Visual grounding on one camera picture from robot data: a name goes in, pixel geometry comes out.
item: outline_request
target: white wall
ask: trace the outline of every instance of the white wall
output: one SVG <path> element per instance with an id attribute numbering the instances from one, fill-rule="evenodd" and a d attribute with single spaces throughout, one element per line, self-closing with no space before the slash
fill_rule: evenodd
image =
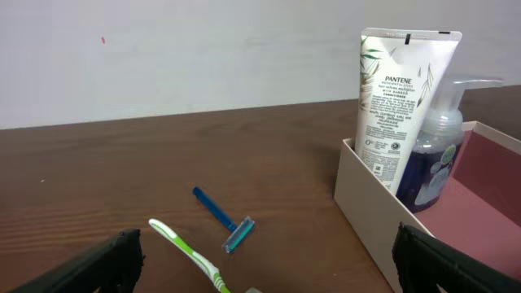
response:
<path id="1" fill-rule="evenodd" d="M 520 12 L 517 0 L 2 0 L 0 129 L 356 98 L 366 26 L 460 30 L 454 71 L 517 84 Z"/>

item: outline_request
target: open box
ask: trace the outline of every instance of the open box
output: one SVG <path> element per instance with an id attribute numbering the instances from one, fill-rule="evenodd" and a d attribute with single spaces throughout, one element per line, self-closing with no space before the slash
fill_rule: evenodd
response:
<path id="1" fill-rule="evenodd" d="M 521 280 L 521 142 L 479 122 L 465 139 L 440 200 L 417 214 L 342 144 L 335 201 L 394 291 L 401 291 L 392 245 L 400 222 Z"/>

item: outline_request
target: brown table surface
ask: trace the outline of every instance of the brown table surface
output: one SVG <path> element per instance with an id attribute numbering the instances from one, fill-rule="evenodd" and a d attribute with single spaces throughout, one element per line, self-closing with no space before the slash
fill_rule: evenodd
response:
<path id="1" fill-rule="evenodd" d="M 520 93 L 468 92 L 463 114 L 520 138 Z M 136 292 L 212 291 L 147 226 L 154 217 L 235 292 L 389 292 L 333 200 L 340 140 L 356 121 L 348 100 L 0 131 L 0 291 L 133 227 L 147 255 Z M 194 186 L 237 222 L 256 220 L 232 255 Z"/>

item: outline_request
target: green and white toothbrush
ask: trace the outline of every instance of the green and white toothbrush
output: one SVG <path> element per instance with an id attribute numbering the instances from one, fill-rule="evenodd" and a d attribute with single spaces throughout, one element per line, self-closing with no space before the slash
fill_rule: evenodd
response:
<path id="1" fill-rule="evenodd" d="M 191 247 L 186 244 L 179 235 L 170 229 L 163 222 L 158 221 L 156 219 L 148 220 L 148 224 L 154 228 L 159 234 L 163 235 L 166 239 L 168 239 L 171 243 L 173 243 L 177 248 L 181 249 L 181 251 L 185 252 L 185 254 L 198 265 L 201 270 L 210 278 L 213 285 L 221 292 L 221 293 L 230 293 L 230 290 L 226 288 L 225 283 L 222 281 L 221 274 L 219 273 L 219 269 L 212 265 L 207 259 L 201 256 L 199 253 L 194 251 Z"/>

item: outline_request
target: white box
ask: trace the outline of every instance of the white box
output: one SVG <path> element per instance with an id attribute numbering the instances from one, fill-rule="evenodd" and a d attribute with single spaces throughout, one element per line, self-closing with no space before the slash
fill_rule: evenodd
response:
<path id="1" fill-rule="evenodd" d="M 481 194 L 481 190 L 472 190 L 472 182 L 468 179 L 465 179 L 466 181 L 464 182 L 459 182 L 453 178 L 454 174 L 458 174 L 458 170 L 461 169 L 462 172 L 465 171 L 464 166 L 460 164 L 461 162 L 474 160 L 473 157 L 469 158 L 465 156 L 466 149 L 471 149 L 470 146 L 466 148 L 467 145 L 469 145 L 469 141 L 472 141 L 471 145 L 473 148 L 480 147 L 478 145 L 479 142 L 473 142 L 474 140 L 471 139 L 473 133 L 477 133 L 476 137 L 480 137 L 479 139 L 483 137 L 488 142 L 492 141 L 494 144 L 497 144 L 501 150 L 505 150 L 500 151 L 500 155 L 503 155 L 502 160 L 507 160 L 507 162 L 513 161 L 512 158 L 514 158 L 514 161 L 517 163 L 519 162 L 519 158 L 521 158 L 521 142 L 479 122 L 466 122 L 463 125 L 463 130 L 466 131 L 466 139 L 462 145 L 457 161 L 454 164 L 451 178 L 449 179 L 453 181 L 453 187 L 445 188 L 438 203 L 425 212 L 416 214 L 416 216 L 409 212 L 395 196 L 389 193 L 379 179 L 375 177 L 361 162 L 358 156 L 356 156 L 352 150 L 354 139 L 349 138 L 343 140 L 335 188 L 335 201 L 340 206 L 340 209 L 347 217 L 351 226 L 357 232 L 360 240 L 366 246 L 367 251 L 372 256 L 376 265 L 382 271 L 383 276 L 396 292 L 401 291 L 401 286 L 398 282 L 396 266 L 392 260 L 392 246 L 400 222 L 412 225 L 429 235 L 435 236 L 433 234 L 436 234 L 435 237 L 439 240 L 484 262 L 486 265 L 492 266 L 494 269 L 509 274 L 514 278 L 521 277 L 521 272 L 519 272 L 519 267 L 521 267 L 521 249 L 519 252 L 515 250 L 516 247 L 521 247 L 521 227 L 519 226 L 519 221 L 517 221 L 521 219 L 519 208 L 513 212 L 504 212 L 505 207 L 498 207 L 495 203 L 492 203 L 490 200 L 487 201 L 485 198 L 485 196 L 491 195 L 490 192 L 486 195 L 487 190 L 492 190 L 494 192 L 493 196 L 499 196 L 500 193 L 506 194 L 507 202 L 509 200 L 519 201 L 521 196 L 518 191 L 517 195 L 510 194 L 512 187 L 516 187 L 516 190 L 519 190 L 517 186 L 515 186 L 515 181 L 516 178 L 518 180 L 521 175 L 521 168 L 517 168 L 516 165 L 514 168 L 510 168 L 510 170 L 514 170 L 514 174 L 511 174 L 511 172 L 502 174 L 507 176 L 507 182 L 512 181 L 512 184 L 508 183 L 507 185 L 509 186 L 505 187 L 507 191 L 505 191 L 505 188 L 503 188 L 503 190 L 501 188 L 481 188 L 484 190 L 483 195 Z M 477 151 L 479 152 L 480 150 L 468 151 L 468 153 L 474 154 Z M 482 155 L 494 160 L 495 154 L 495 151 L 491 154 L 487 154 L 485 150 L 485 153 Z M 451 202 L 451 200 L 456 200 L 456 198 L 460 196 L 461 190 L 464 190 L 468 195 L 473 197 L 472 200 L 469 201 L 468 210 L 463 208 L 465 210 L 463 217 L 465 218 L 466 216 L 466 219 L 455 223 L 455 225 L 448 226 L 447 222 L 444 222 L 443 219 L 445 215 L 447 215 L 447 219 L 449 219 L 449 214 L 454 212 L 451 211 L 451 206 L 448 206 L 448 204 L 455 204 Z M 458 194 L 447 195 L 445 191 Z M 481 226 L 472 229 L 473 223 L 493 225 L 494 227 L 500 226 L 501 228 L 490 232 L 493 234 L 492 238 L 495 238 L 492 241 L 481 241 L 479 237 L 487 238 L 487 235 L 486 233 L 476 233 L 475 230 L 481 229 Z M 456 234 L 449 233 L 451 229 L 458 229 L 458 232 Z M 509 239 L 507 242 L 503 241 L 505 237 Z M 490 247 L 497 248 L 499 252 L 496 255 L 483 256 L 481 252 L 490 249 Z M 510 261 L 510 263 L 507 261 L 512 259 L 516 260 L 513 264 L 511 264 L 512 261 Z"/>

